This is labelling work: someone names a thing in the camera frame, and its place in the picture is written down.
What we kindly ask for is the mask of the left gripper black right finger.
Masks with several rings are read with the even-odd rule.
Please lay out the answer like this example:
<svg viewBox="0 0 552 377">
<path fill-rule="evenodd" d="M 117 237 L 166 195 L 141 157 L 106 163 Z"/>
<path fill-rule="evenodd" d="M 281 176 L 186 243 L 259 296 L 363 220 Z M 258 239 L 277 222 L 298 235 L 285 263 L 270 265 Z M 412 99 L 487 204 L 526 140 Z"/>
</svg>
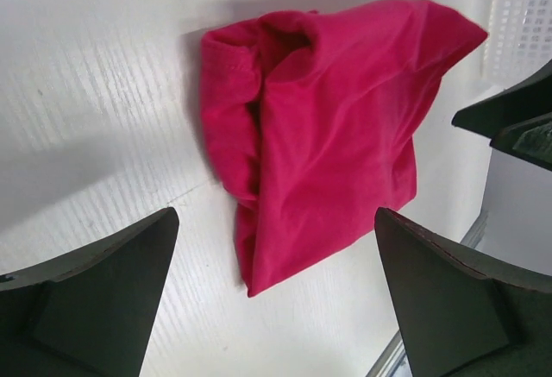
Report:
<svg viewBox="0 0 552 377">
<path fill-rule="evenodd" d="M 415 376 L 549 376 L 551 278 L 380 208 L 379 255 Z"/>
</svg>

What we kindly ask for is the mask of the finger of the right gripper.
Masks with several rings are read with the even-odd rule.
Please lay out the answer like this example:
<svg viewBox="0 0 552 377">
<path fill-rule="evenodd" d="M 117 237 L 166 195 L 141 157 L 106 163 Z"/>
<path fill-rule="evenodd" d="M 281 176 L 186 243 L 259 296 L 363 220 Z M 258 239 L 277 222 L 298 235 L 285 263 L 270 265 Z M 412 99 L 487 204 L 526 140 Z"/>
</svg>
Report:
<svg viewBox="0 0 552 377">
<path fill-rule="evenodd" d="M 452 125 L 490 140 L 504 154 L 551 164 L 551 63 L 513 87 L 456 112 Z"/>
</svg>

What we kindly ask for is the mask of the white plastic basket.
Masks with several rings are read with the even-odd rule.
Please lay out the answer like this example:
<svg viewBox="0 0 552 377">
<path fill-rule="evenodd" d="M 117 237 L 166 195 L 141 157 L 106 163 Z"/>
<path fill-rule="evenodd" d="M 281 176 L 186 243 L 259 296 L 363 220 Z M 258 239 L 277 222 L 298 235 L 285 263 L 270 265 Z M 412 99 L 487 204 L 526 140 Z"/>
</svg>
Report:
<svg viewBox="0 0 552 377">
<path fill-rule="evenodd" d="M 492 0 L 483 75 L 511 87 L 551 60 L 551 0 Z"/>
</svg>

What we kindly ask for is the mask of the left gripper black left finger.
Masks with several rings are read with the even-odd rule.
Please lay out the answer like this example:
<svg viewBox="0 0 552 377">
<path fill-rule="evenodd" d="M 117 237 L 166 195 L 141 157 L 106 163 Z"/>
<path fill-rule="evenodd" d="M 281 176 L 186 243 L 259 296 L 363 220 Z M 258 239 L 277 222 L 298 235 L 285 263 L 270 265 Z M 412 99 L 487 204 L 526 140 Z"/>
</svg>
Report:
<svg viewBox="0 0 552 377">
<path fill-rule="evenodd" d="M 179 217 L 165 208 L 1 277 L 3 376 L 137 376 Z"/>
</svg>

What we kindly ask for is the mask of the pink t shirt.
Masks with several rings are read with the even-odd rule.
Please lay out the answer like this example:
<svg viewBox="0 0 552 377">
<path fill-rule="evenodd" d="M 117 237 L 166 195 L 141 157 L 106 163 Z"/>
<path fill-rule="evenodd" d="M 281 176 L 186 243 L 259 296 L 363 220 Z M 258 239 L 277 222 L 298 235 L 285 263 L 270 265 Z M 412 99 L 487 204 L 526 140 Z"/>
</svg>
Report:
<svg viewBox="0 0 552 377">
<path fill-rule="evenodd" d="M 417 193 L 413 136 L 487 32 L 430 0 L 276 11 L 206 32 L 200 122 L 236 202 L 254 297 L 369 233 Z"/>
</svg>

